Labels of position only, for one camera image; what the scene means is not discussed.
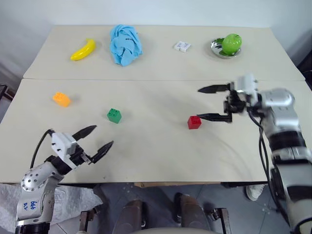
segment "green apple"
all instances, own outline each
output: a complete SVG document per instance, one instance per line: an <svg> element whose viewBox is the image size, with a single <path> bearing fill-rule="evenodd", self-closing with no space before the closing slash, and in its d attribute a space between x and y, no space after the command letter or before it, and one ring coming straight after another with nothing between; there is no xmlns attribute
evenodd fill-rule
<svg viewBox="0 0 312 234"><path fill-rule="evenodd" d="M238 34L229 34L223 40L222 50L225 54L232 55L239 50L242 45L242 38Z"/></svg>

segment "white wall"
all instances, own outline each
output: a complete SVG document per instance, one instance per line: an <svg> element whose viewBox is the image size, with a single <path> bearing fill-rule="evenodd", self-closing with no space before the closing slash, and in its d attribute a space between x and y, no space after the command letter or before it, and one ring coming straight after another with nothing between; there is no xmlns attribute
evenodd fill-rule
<svg viewBox="0 0 312 234"><path fill-rule="evenodd" d="M0 82L17 87L54 24L270 27L297 65L311 15L312 0L1 0Z"/></svg>

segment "white sneaker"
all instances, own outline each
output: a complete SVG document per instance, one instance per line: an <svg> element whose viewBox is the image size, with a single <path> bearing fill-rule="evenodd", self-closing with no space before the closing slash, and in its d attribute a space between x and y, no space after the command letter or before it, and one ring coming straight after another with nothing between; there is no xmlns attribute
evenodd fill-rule
<svg viewBox="0 0 312 234"><path fill-rule="evenodd" d="M257 201L261 195L265 184L256 184L246 186L246 195L251 201Z"/></svg>

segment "yellow banana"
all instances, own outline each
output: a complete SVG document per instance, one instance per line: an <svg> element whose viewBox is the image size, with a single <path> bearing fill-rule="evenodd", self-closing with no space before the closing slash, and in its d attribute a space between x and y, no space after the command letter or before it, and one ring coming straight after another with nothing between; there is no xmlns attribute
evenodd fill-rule
<svg viewBox="0 0 312 234"><path fill-rule="evenodd" d="M70 59L71 60L80 60L89 55L92 51L94 51L96 47L96 42L93 39L86 39L87 43L80 50L74 52Z"/></svg>

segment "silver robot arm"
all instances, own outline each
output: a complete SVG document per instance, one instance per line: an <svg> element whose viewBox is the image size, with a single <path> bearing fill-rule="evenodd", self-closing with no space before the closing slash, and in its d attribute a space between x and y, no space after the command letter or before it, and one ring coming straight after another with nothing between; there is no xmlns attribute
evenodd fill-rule
<svg viewBox="0 0 312 234"><path fill-rule="evenodd" d="M100 148L93 157L89 157L77 144L79 139L89 135L95 127L95 125L89 126L72 136L67 133L55 133L53 130L47 131L52 137L51 147L58 156L48 157L37 167L31 166L22 178L22 192L17 207L16 234L47 234L53 215L54 192L58 183L72 169L84 162L96 163L106 155L113 141Z"/></svg>
<svg viewBox="0 0 312 234"><path fill-rule="evenodd" d="M202 93L230 91L224 102L226 115L201 114L209 121L232 122L233 113L247 111L253 121L261 117L260 132L265 133L272 152L273 168L267 175L275 201L287 204L285 219L294 233L312 231L312 153L301 134L298 116L293 108L294 97L286 89L258 92L252 74L234 83L213 85L199 90Z"/></svg>

